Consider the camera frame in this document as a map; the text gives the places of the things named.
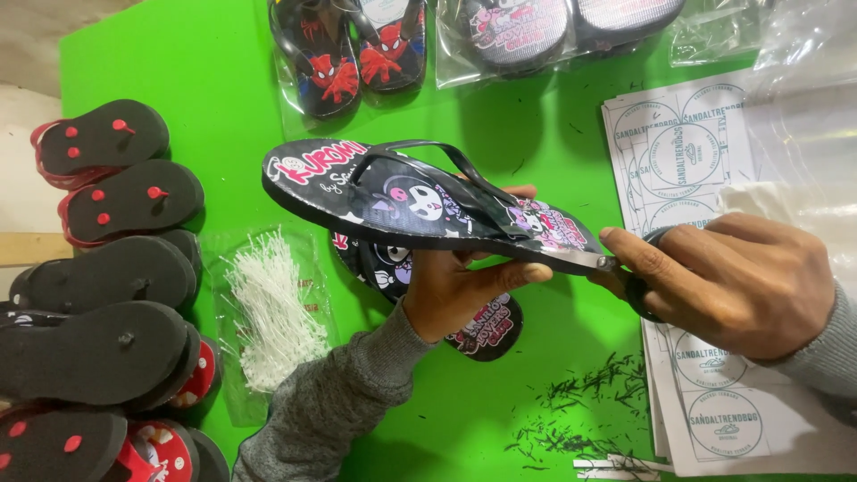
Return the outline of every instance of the right hand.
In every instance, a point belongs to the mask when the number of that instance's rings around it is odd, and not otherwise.
[[[732,213],[704,230],[674,227],[660,249],[620,228],[604,228],[600,238],[648,282],[647,310],[724,350],[783,358],[815,340],[830,317],[836,289],[827,249],[796,227]],[[615,276],[590,280],[624,299]]]

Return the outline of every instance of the left hand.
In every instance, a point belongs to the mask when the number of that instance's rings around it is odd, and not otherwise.
[[[536,187],[532,184],[503,190],[515,196],[536,196]],[[543,264],[514,260],[489,268],[467,268],[473,260],[488,256],[473,251],[413,252],[411,285],[402,307],[414,331],[423,340],[440,341],[464,328],[485,304],[504,292],[554,276]]]

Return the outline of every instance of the stack of paper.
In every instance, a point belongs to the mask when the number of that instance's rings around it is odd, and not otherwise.
[[[622,95],[602,107],[625,227],[704,227],[717,192],[755,181],[745,70]],[[857,473],[857,431],[779,373],[641,320],[656,455],[679,476]]]

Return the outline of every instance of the wooden plank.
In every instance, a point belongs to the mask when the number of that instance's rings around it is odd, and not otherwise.
[[[0,267],[27,266],[72,257],[73,248],[56,232],[0,232]]]

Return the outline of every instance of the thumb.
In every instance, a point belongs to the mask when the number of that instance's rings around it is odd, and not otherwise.
[[[505,292],[540,283],[554,277],[554,272],[537,262],[508,261],[488,268],[470,271],[466,286],[470,286],[474,298],[486,304]]]

